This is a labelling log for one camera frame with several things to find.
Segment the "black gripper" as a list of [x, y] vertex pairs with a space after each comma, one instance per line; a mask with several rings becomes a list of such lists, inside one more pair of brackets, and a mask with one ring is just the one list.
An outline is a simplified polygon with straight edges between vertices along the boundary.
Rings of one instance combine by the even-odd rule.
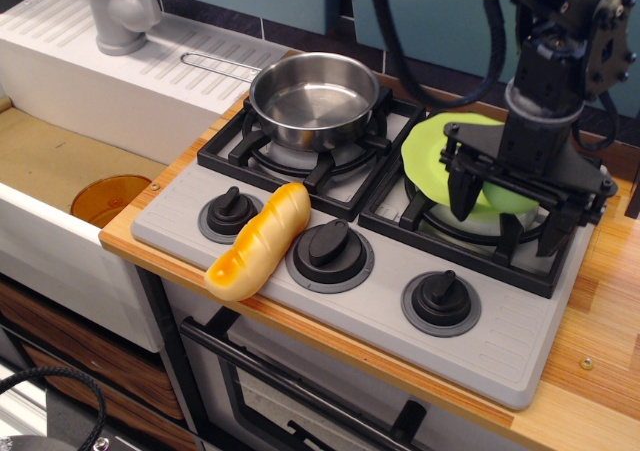
[[454, 217], [466, 220], [484, 182], [491, 182], [550, 210], [536, 255], [554, 255], [577, 227], [590, 222], [588, 211], [602, 210], [606, 200], [618, 190], [609, 173], [571, 143], [577, 130], [576, 123], [446, 124], [447, 143], [441, 152], [441, 162], [449, 172], [448, 191]]

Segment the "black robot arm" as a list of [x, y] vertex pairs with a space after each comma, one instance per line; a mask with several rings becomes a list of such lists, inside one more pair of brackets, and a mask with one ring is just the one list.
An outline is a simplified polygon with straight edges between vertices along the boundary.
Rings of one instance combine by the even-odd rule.
[[635, 0], [513, 1], [519, 62], [505, 90], [507, 119], [448, 123], [441, 159], [457, 219], [493, 183], [546, 211], [537, 252], [549, 256], [576, 228], [597, 223], [616, 192], [612, 178], [581, 156], [578, 121], [589, 101], [609, 106], [609, 89], [627, 79]]

